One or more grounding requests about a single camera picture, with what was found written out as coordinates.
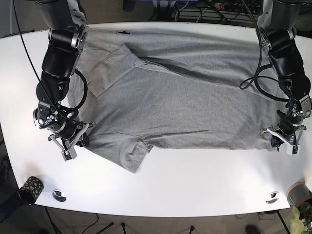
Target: electrical cable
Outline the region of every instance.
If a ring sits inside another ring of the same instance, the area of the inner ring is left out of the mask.
[[[179,11],[175,14],[175,21],[176,22],[177,22],[178,14],[180,15],[181,11],[183,11],[185,9],[185,7],[187,7],[188,4],[189,4],[189,1],[187,1],[186,4],[181,9],[179,9]]]
[[[155,13],[156,13],[156,11],[155,11],[155,8],[153,9],[153,15],[149,18],[149,20],[148,21],[152,21],[152,19],[154,18],[154,16],[155,16]]]
[[[175,8],[176,8],[176,12],[177,12],[177,17],[180,18],[180,10],[179,10],[179,8],[176,6],[176,4],[175,4]]]
[[[197,6],[196,5],[196,3],[194,2],[194,6],[197,8],[197,9],[199,9],[200,11],[201,11],[201,9],[206,9],[206,8],[208,8],[208,9],[212,9],[212,10],[214,10],[214,11],[216,11],[215,9],[213,9],[212,7],[210,7],[210,6]],[[217,24],[219,24],[219,23],[221,23],[221,21],[223,20],[223,17],[219,14],[219,12],[217,12],[218,13],[218,15],[220,16],[220,20],[219,20],[219,22],[217,23]]]
[[[236,19],[240,15],[240,13],[241,12],[238,12],[237,15],[235,17],[233,17],[232,19],[230,19],[229,21],[232,21],[232,20]]]
[[[208,7],[206,7],[203,11],[201,11],[200,9],[200,16],[198,16],[196,23],[198,23],[198,21],[200,20],[200,18],[203,18],[203,14],[205,13],[205,11],[208,9]]]
[[[89,227],[87,227],[81,234],[84,234],[84,232],[87,230],[87,229],[89,229],[90,227],[92,227],[93,225],[95,225],[97,222],[98,222],[98,214],[96,214],[97,215],[97,220],[93,223],[93,224],[91,224]]]
[[[57,227],[57,226],[55,225],[55,223],[52,221],[52,218],[51,218],[50,213],[49,213],[49,211],[48,211],[48,209],[47,209],[46,206],[44,207],[44,209],[45,209],[45,212],[46,212],[47,215],[48,215],[48,218],[49,218],[49,220],[50,220],[50,223],[51,223],[51,225],[52,225],[53,230],[55,231],[55,233],[56,233],[56,234],[62,234],[62,232],[58,229],[58,227]]]
[[[246,218],[247,216],[248,216],[249,214],[246,214],[244,217],[242,217],[242,218],[237,218],[237,215],[235,215],[235,218],[237,218],[237,219],[244,219],[244,218]]]
[[[63,116],[63,115],[60,113],[59,108],[57,108],[57,107],[55,106],[55,104],[51,101],[51,98],[49,97],[47,91],[45,90],[45,88],[44,88],[44,86],[43,86],[41,80],[39,79],[39,76],[38,76],[38,74],[37,74],[37,72],[36,72],[36,70],[35,70],[35,67],[34,67],[34,65],[33,65],[32,61],[31,61],[31,59],[30,59],[29,54],[28,54],[28,51],[27,51],[27,48],[26,48],[26,45],[25,45],[23,36],[22,36],[22,34],[21,34],[20,24],[19,24],[19,20],[18,20],[18,16],[17,16],[17,13],[16,13],[16,8],[15,8],[15,2],[14,2],[14,0],[12,0],[12,2],[13,2],[13,8],[14,8],[14,13],[15,13],[16,23],[17,23],[17,26],[18,26],[18,29],[19,29],[20,39],[21,39],[22,44],[23,44],[23,46],[24,46],[26,55],[27,55],[27,57],[28,57],[28,60],[29,60],[29,62],[30,62],[30,65],[32,66],[32,68],[33,68],[33,70],[34,70],[34,73],[35,73],[35,75],[36,75],[36,77],[37,77],[37,79],[38,79],[40,85],[42,86],[43,91],[45,92],[46,96],[48,97],[48,99],[49,99],[51,105],[55,108],[56,111],[58,111],[59,115],[62,116],[63,118],[65,118],[65,119],[67,119],[67,120],[69,120],[69,121],[71,121],[71,122],[74,122],[74,123],[82,123],[82,122],[78,122],[78,121],[75,121],[75,120],[73,120],[73,119],[70,119],[70,118],[68,118],[68,117],[66,117],[66,116]]]
[[[255,26],[255,30],[256,30],[256,34],[257,34],[257,37],[258,37],[258,41],[259,41],[259,62],[258,62],[258,66],[257,66],[257,69],[254,73],[254,76],[251,78],[251,81],[246,85],[246,86],[242,86],[242,84],[244,84],[246,81],[243,81],[242,83],[240,83],[239,85],[239,88],[241,90],[245,90],[247,89],[249,86],[251,86],[251,84],[257,79],[259,73],[260,73],[260,67],[261,67],[261,62],[262,62],[262,44],[261,44],[261,37],[260,37],[260,31],[259,31],[259,28],[258,28],[258,25],[254,19],[254,16],[253,14],[251,13],[250,9],[248,8],[247,4],[245,3],[245,0],[241,0],[242,3],[244,4],[246,10],[248,11],[248,14],[252,17],[252,21],[254,23],[254,26]]]
[[[286,223],[284,222],[283,217],[282,217],[281,214],[279,213],[279,211],[277,211],[277,214],[278,214],[278,217],[279,217],[279,219],[281,220],[281,222],[282,222],[282,224],[283,224],[283,226],[284,226],[284,228],[285,228],[287,234],[291,234],[290,231],[288,230],[288,227],[286,226]]]
[[[271,98],[271,99],[273,99],[273,100],[275,100],[275,101],[289,102],[289,99],[281,98],[281,97],[276,97],[276,96],[273,96],[272,94],[269,94],[269,93],[265,92],[265,91],[260,87],[260,85],[259,85],[259,83],[258,83],[258,78],[267,78],[267,79],[270,79],[270,80],[274,80],[275,82],[278,82],[279,84],[283,85],[283,86],[286,88],[285,84],[283,84],[283,83],[280,82],[279,80],[276,80],[276,79],[274,79],[274,78],[272,78],[272,77],[267,77],[267,76],[258,76],[257,79],[255,79],[255,81],[254,81],[254,84],[255,84],[257,90],[258,90],[260,93],[262,93],[263,95],[265,95],[265,96],[267,96],[268,98]]]
[[[84,104],[84,102],[86,101],[87,95],[88,95],[88,83],[87,83],[86,78],[77,69],[75,69],[75,74],[77,74],[81,78],[81,80],[83,82],[83,88],[84,88],[84,90],[83,90],[83,97],[82,97],[80,103],[76,107],[74,107],[74,108],[63,107],[68,113],[71,113],[71,112],[79,110],[82,107],[82,105]]]

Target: floor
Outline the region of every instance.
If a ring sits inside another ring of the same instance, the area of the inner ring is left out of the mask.
[[[80,2],[87,12],[90,24],[147,21],[153,14],[153,5],[150,1],[138,1],[131,13],[122,11],[122,0],[80,0]],[[47,29],[33,2],[20,1],[18,13],[22,30]],[[6,154],[5,145],[0,146],[0,160]],[[5,185],[0,188],[0,203],[17,190],[12,171],[9,172],[9,175]],[[51,208],[49,211],[53,221],[63,234],[80,234],[97,219],[95,214],[90,213]],[[281,210],[281,214],[288,224],[292,218],[290,209]],[[190,226],[195,227],[194,234],[243,234],[247,224],[258,226],[263,234],[286,233],[276,214],[240,214],[196,218],[153,218],[99,214],[99,221],[85,233],[96,233],[110,222],[114,222],[114,225],[104,233],[122,234],[121,222],[126,223],[128,234],[188,234]],[[54,233],[44,208],[37,205],[20,207],[9,219],[0,224],[2,234],[39,234],[44,229],[48,233]]]

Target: black cup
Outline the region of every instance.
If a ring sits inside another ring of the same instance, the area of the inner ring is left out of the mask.
[[[19,197],[29,205],[33,205],[43,190],[43,183],[34,176],[28,178],[24,185],[19,189]]]

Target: green leaf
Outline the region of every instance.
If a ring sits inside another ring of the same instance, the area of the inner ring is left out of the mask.
[[[299,219],[300,211],[298,210],[297,207],[295,206],[292,207],[292,214],[293,214],[294,219]]]
[[[304,202],[300,205],[300,211],[303,215],[305,215],[309,209],[311,208],[311,205],[307,202]]]
[[[301,234],[304,231],[303,223],[296,218],[290,220],[290,227],[291,234]]]

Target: black cable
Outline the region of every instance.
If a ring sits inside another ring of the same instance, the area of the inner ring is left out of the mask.
[[[55,233],[56,233],[56,234],[62,234],[62,232],[58,229],[58,227],[57,227],[57,226],[55,225],[55,223],[52,221],[52,218],[51,218],[51,216],[50,216],[50,214],[49,214],[49,211],[48,211],[48,209],[47,209],[46,206],[44,207],[44,209],[45,209],[45,212],[46,212],[47,215],[48,215],[48,218],[49,218],[49,220],[50,220],[50,223],[51,223],[51,225],[52,225],[53,230],[55,231]]]
[[[271,67],[272,67],[272,66],[271,66],[270,64],[261,66],[260,69],[259,69],[259,73],[262,72],[262,71],[264,71],[264,70],[266,70],[266,69],[268,69],[268,68],[271,68]],[[269,93],[265,92],[265,91],[260,87],[260,85],[259,85],[259,83],[258,83],[258,78],[267,78],[267,79],[273,80],[273,81],[275,81],[275,82],[277,82],[277,83],[283,85],[283,86],[285,87],[285,90],[287,90],[289,96],[291,97],[290,100],[293,100],[292,94],[291,94],[290,91],[287,89],[287,87],[285,86],[284,83],[282,83],[282,82],[280,82],[279,80],[276,80],[276,79],[274,79],[274,78],[272,78],[272,77],[257,76],[256,79],[254,80],[254,84],[255,84],[257,90],[258,90],[260,93],[262,93],[264,96],[267,96],[268,98],[271,98],[271,99],[273,99],[273,100],[275,100],[275,101],[289,102],[289,99],[285,99],[285,98],[281,98],[281,97],[275,97],[275,96],[273,96],[272,94],[269,94]],[[248,78],[248,79],[244,80],[243,82],[241,82],[240,85],[239,85],[239,88],[241,89],[241,86],[242,86],[244,83],[246,83],[247,81],[251,80],[251,79],[253,79],[253,77]]]
[[[149,18],[149,20],[148,20],[148,21],[151,21],[151,20],[154,18],[155,13],[156,13],[156,11],[155,11],[155,8],[154,8],[154,9],[153,9],[153,15]]]
[[[246,218],[247,216],[248,216],[249,214],[246,214],[244,217],[242,217],[242,218],[237,218],[237,215],[235,215],[235,218],[237,218],[237,219],[244,219],[244,218]]]
[[[237,15],[234,18],[230,19],[229,21],[232,21],[232,20],[236,19],[240,15],[240,13],[241,12],[238,12]]]
[[[82,96],[80,103],[76,107],[73,107],[73,108],[63,107],[64,110],[66,110],[68,113],[75,112],[75,111],[79,110],[82,107],[82,105],[84,104],[84,102],[86,101],[87,95],[88,95],[88,83],[87,83],[86,78],[77,69],[75,69],[75,73],[81,78],[81,80],[83,82],[83,88],[84,88],[83,89],[83,96]]]
[[[87,230],[87,229],[89,229],[90,227],[92,227],[93,225],[95,225],[97,222],[98,222],[98,214],[96,214],[97,215],[97,220],[93,223],[93,224],[91,224],[89,227],[87,227],[81,234],[84,234],[84,232]]]
[[[255,80],[254,80],[254,84],[257,88],[257,90],[262,93],[264,96],[267,96],[268,98],[271,98],[275,101],[281,101],[281,102],[289,102],[289,99],[286,99],[286,98],[281,98],[281,97],[276,97],[276,96],[273,96],[272,94],[269,94],[267,92],[265,92],[263,89],[261,89],[259,83],[258,83],[258,78],[267,78],[267,79],[270,79],[270,80],[274,80],[278,83],[280,83],[281,85],[283,85],[285,88],[285,84],[283,84],[282,82],[280,82],[279,80],[276,80],[276,79],[273,79],[272,77],[267,77],[267,76],[258,76]]]
[[[259,41],[259,62],[258,62],[258,66],[257,66],[257,69],[254,73],[254,76],[252,77],[251,81],[246,85],[246,86],[242,86],[242,83],[245,83],[245,81],[243,81],[240,85],[239,85],[239,88],[244,90],[244,89],[247,89],[249,86],[251,86],[251,84],[254,82],[255,79],[257,79],[259,73],[260,73],[260,67],[261,67],[261,62],[262,62],[262,44],[261,44],[261,38],[260,38],[260,31],[259,31],[259,28],[258,28],[258,25],[254,19],[254,16],[253,14],[251,13],[250,9],[248,8],[247,4],[245,3],[244,0],[241,0],[242,3],[244,4],[246,10],[248,11],[248,14],[252,17],[252,21],[254,23],[254,26],[255,26],[255,31],[256,31],[256,34],[257,34],[257,37],[258,37],[258,41]]]
[[[287,228],[287,226],[286,226],[286,224],[285,224],[285,222],[284,222],[284,220],[283,220],[281,214],[279,213],[279,211],[277,211],[277,214],[278,214],[278,217],[279,217],[279,219],[281,220],[281,222],[282,222],[282,224],[283,224],[283,226],[284,226],[284,228],[285,228],[287,234],[291,234],[290,231],[288,230],[288,228]]]
[[[31,59],[30,59],[29,54],[28,54],[28,51],[27,51],[27,48],[26,48],[26,45],[25,45],[23,36],[22,36],[22,34],[21,34],[20,24],[19,24],[19,20],[18,20],[17,13],[16,13],[16,8],[15,8],[14,0],[13,0],[12,2],[13,2],[13,8],[14,8],[15,19],[16,19],[16,24],[17,24],[18,29],[19,29],[19,35],[20,35],[21,42],[23,43],[23,46],[24,46],[26,55],[27,55],[27,57],[28,57],[28,60],[29,60],[29,62],[30,62],[30,65],[32,66],[32,68],[33,68],[33,70],[34,70],[34,73],[35,73],[35,75],[36,75],[36,77],[37,77],[37,79],[38,79],[40,85],[42,86],[42,89],[44,90],[46,96],[48,97],[48,99],[49,99],[51,105],[55,108],[55,110],[58,111],[59,115],[62,116],[63,118],[65,118],[65,119],[67,119],[67,120],[69,120],[69,121],[71,121],[71,122],[74,122],[74,123],[81,123],[81,122],[75,121],[75,120],[73,120],[73,119],[70,119],[70,118],[68,118],[68,117],[66,117],[66,116],[63,116],[63,115],[60,113],[60,110],[59,110],[59,109],[53,104],[53,102],[51,101],[51,98],[49,97],[47,91],[45,90],[45,88],[44,88],[44,86],[43,86],[41,80],[39,79],[39,76],[38,76],[38,74],[37,74],[37,72],[36,72],[36,70],[35,70],[35,67],[34,67],[34,65],[33,65],[32,61],[31,61]]]

